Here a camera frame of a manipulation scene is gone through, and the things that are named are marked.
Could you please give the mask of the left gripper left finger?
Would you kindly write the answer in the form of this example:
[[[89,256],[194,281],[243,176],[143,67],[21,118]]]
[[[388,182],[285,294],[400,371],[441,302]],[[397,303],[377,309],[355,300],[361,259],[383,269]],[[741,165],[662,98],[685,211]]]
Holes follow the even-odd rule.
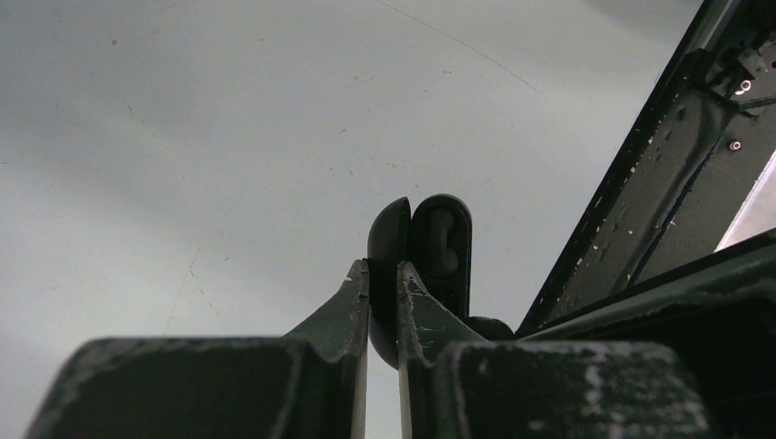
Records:
[[[29,438],[362,438],[370,276],[355,261],[281,337],[98,338],[60,369]]]

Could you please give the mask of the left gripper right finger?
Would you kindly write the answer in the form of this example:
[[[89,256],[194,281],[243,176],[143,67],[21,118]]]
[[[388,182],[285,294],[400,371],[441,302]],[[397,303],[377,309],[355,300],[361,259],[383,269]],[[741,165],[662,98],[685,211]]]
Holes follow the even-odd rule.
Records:
[[[678,356],[654,343],[491,342],[396,275],[405,438],[709,438]]]

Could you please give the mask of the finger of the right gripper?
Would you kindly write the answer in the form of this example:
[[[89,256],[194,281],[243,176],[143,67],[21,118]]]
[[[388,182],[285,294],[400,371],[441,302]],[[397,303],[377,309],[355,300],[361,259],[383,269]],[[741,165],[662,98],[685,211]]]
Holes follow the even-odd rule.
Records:
[[[653,342],[694,375],[722,434],[775,435],[775,232],[530,327],[516,337]]]

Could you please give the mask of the black earbud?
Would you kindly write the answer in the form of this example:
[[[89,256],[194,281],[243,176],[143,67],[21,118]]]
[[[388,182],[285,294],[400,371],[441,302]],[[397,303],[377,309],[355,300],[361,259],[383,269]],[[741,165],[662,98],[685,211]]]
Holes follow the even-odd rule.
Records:
[[[490,341],[506,341],[514,339],[514,332],[504,322],[496,318],[470,316],[466,324],[472,330]]]
[[[459,267],[458,252],[450,243],[456,219],[447,209],[434,209],[428,217],[427,270],[436,277],[449,277]]]

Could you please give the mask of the black earbud charging case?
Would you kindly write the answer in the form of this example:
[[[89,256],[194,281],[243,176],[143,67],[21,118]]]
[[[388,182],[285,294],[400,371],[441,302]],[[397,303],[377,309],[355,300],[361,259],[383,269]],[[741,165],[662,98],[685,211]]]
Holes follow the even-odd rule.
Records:
[[[458,252],[459,267],[449,277],[436,277],[427,270],[428,217],[434,209],[450,210],[456,219],[450,243]],[[367,240],[370,273],[369,337],[380,358],[391,368],[399,368],[397,270],[409,262],[427,291],[455,317],[469,317],[469,290],[472,256],[472,217],[467,205],[449,194],[426,198],[416,209],[407,197],[387,205],[375,218]]]

